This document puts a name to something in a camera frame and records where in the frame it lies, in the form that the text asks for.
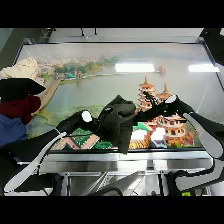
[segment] dark red cloth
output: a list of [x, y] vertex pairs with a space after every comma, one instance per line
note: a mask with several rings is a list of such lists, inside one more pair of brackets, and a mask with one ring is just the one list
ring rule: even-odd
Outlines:
[[21, 118], [23, 124], [28, 124], [31, 121], [31, 114], [37, 111], [40, 105], [38, 96], [28, 95], [21, 100], [0, 103], [0, 114], [10, 119]]

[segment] beige fabric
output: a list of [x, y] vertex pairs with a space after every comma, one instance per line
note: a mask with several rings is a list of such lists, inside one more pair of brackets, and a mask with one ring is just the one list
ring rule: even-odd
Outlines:
[[0, 74], [4, 78], [30, 78], [37, 76], [37, 61], [34, 58], [27, 58], [19, 61], [12, 67], [3, 68]]

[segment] blue cloth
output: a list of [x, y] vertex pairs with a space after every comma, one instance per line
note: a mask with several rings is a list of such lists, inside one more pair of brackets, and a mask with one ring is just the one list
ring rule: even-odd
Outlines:
[[0, 147], [11, 142], [25, 139], [27, 139], [26, 126], [21, 119], [9, 119], [0, 114]]

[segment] landscape picture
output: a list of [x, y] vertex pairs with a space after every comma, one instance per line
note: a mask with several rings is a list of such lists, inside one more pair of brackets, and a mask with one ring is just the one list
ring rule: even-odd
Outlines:
[[[118, 94], [136, 105], [136, 113], [151, 108], [142, 95], [147, 90], [162, 102], [176, 94], [201, 115], [222, 122], [224, 109], [219, 103], [223, 96], [217, 77], [212, 73], [195, 75], [188, 71], [194, 63], [207, 62], [207, 53], [200, 45], [146, 43], [69, 43], [25, 45], [18, 61], [33, 57], [38, 63], [38, 81], [47, 90], [40, 96], [43, 107], [27, 125], [29, 138], [52, 130], [57, 124], [80, 110], [98, 117], [105, 105]], [[150, 73], [117, 73], [116, 63], [152, 63]], [[163, 148], [201, 147], [190, 123], [181, 123], [178, 115], [159, 116], [133, 127], [130, 149], [155, 148], [151, 136], [156, 128], [164, 128]], [[144, 139], [134, 136], [144, 131]], [[72, 135], [90, 132], [81, 128]], [[54, 147], [77, 149], [113, 149], [110, 142], [91, 134], [67, 137]]]

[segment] white circle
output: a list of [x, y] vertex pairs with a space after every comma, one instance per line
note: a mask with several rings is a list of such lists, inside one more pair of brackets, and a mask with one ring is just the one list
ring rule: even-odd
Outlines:
[[90, 114], [89, 111], [85, 110], [82, 112], [82, 119], [85, 121], [85, 122], [90, 122], [92, 121], [92, 116]]
[[166, 103], [173, 103], [176, 99], [177, 99], [177, 96], [172, 95], [166, 100]]

